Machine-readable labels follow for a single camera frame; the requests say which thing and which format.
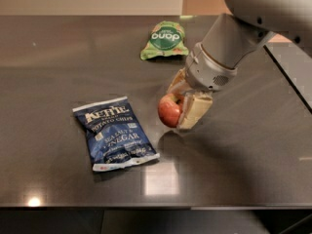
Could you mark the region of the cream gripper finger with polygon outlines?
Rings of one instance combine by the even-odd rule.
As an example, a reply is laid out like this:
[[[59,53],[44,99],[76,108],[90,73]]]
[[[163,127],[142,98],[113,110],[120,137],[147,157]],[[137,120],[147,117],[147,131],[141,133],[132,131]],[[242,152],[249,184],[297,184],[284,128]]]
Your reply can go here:
[[[178,119],[179,130],[190,130],[206,114],[213,104],[210,93],[186,93],[182,105],[182,113]]]
[[[182,68],[175,75],[175,78],[173,79],[171,85],[167,89],[167,93],[174,95],[184,95],[187,92],[190,92],[191,90],[192,88],[185,79],[185,69]]]

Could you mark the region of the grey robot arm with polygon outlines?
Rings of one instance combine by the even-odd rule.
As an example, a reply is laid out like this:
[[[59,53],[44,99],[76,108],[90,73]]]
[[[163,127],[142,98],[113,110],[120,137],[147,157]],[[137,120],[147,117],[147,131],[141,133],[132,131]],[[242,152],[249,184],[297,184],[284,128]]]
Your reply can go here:
[[[158,104],[168,127],[191,129],[237,74],[239,63],[274,35],[312,52],[312,0],[224,0],[229,12],[218,16],[186,58]]]

